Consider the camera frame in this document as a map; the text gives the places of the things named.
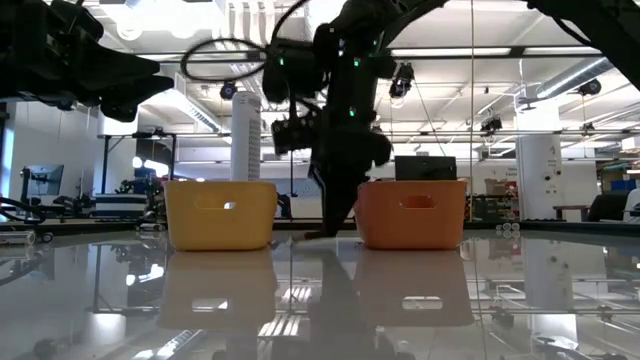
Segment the pipe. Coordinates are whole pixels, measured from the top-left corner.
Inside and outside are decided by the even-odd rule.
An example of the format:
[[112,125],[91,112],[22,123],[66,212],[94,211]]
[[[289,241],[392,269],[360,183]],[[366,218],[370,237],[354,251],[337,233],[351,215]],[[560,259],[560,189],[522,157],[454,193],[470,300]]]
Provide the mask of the pipe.
[[550,99],[595,79],[613,69],[607,58],[585,59],[546,81],[536,90],[539,100]]

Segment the security camera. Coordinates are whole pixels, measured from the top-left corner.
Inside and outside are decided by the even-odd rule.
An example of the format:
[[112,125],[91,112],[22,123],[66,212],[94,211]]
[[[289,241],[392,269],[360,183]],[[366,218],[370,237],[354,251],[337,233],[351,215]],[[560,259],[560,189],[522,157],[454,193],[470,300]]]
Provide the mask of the security camera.
[[225,82],[224,85],[222,85],[222,89],[220,89],[220,97],[223,100],[231,100],[237,92],[238,87],[234,82]]

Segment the desk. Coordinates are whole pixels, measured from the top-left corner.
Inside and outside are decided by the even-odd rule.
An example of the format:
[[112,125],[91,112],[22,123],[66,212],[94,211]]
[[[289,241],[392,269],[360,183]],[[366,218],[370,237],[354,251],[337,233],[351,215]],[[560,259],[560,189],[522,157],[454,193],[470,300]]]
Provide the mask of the desk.
[[580,221],[586,222],[589,217],[589,209],[591,207],[589,205],[562,205],[562,206],[554,206],[553,210],[556,211],[556,219],[562,220],[564,219],[562,212],[564,210],[580,210]]

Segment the basket handle hole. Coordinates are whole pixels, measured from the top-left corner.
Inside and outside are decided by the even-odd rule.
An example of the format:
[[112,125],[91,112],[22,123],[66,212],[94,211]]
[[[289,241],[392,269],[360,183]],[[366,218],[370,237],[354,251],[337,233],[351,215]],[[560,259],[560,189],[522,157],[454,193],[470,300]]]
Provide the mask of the basket handle hole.
[[400,202],[400,206],[405,209],[433,209],[436,205],[431,195],[408,196]]

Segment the yellow bin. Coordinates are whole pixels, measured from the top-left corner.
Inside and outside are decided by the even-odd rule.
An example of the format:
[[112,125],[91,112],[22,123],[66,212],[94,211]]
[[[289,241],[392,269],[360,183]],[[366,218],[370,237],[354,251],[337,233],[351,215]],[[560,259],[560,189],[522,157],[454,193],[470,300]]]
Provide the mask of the yellow bin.
[[271,242],[278,206],[272,183],[170,181],[165,197],[176,250],[255,250]]

